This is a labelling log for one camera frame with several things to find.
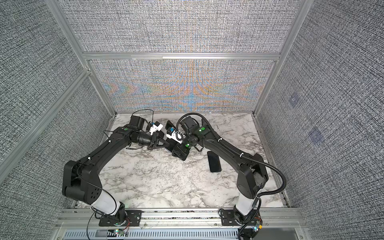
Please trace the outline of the large black phone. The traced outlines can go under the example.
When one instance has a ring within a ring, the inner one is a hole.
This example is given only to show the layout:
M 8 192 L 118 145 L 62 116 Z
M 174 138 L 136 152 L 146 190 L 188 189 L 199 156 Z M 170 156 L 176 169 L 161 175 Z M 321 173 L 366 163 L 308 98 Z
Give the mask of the large black phone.
M 222 167 L 221 167 L 219 156 L 212 151 L 208 151 L 207 156 L 208 156 L 209 168 L 210 168 L 211 173 L 221 172 Z

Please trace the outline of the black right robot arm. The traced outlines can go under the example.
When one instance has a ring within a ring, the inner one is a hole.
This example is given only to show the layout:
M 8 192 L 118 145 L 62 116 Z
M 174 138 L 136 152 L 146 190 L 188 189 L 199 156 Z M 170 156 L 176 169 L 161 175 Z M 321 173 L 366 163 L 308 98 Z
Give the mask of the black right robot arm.
M 234 207 L 234 218 L 244 225 L 254 214 L 257 194 L 269 180 L 264 160 L 261 155 L 252 156 L 224 140 L 205 117 L 202 117 L 202 123 L 199 124 L 192 115 L 186 114 L 177 122 L 177 130 L 183 129 L 185 137 L 174 146 L 172 156 L 184 161 L 191 148 L 199 145 L 226 161 L 238 174 L 236 185 L 240 195 Z

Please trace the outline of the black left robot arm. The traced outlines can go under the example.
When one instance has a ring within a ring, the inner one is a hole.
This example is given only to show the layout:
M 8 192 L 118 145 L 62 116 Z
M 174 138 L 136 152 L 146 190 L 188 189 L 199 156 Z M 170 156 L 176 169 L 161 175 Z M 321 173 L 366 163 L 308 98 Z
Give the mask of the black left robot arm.
M 104 166 L 122 149 L 132 143 L 157 148 L 164 134 L 159 122 L 148 123 L 146 119 L 131 116 L 130 122 L 112 131 L 111 135 L 90 154 L 78 161 L 68 161 L 64 166 L 62 193 L 65 197 L 91 206 L 91 209 L 106 218 L 111 224 L 121 226 L 127 220 L 125 205 L 106 191 L 99 174 Z

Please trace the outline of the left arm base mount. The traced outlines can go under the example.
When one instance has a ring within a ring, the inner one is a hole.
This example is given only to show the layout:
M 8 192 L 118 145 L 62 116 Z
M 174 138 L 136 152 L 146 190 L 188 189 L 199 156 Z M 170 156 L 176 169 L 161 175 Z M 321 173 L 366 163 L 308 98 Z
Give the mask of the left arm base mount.
M 142 218 L 141 210 L 120 210 L 116 215 L 102 215 L 99 217 L 99 227 L 138 227 Z

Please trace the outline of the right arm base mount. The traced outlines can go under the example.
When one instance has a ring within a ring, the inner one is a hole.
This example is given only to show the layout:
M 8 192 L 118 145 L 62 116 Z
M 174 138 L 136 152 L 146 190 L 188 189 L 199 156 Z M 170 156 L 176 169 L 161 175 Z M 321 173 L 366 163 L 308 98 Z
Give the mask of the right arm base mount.
M 255 227 L 258 231 L 263 225 L 263 220 L 258 212 L 256 214 L 256 209 L 252 209 L 248 215 L 243 216 L 236 208 L 225 210 L 218 210 L 219 217 L 221 219 L 222 226 L 227 227 Z

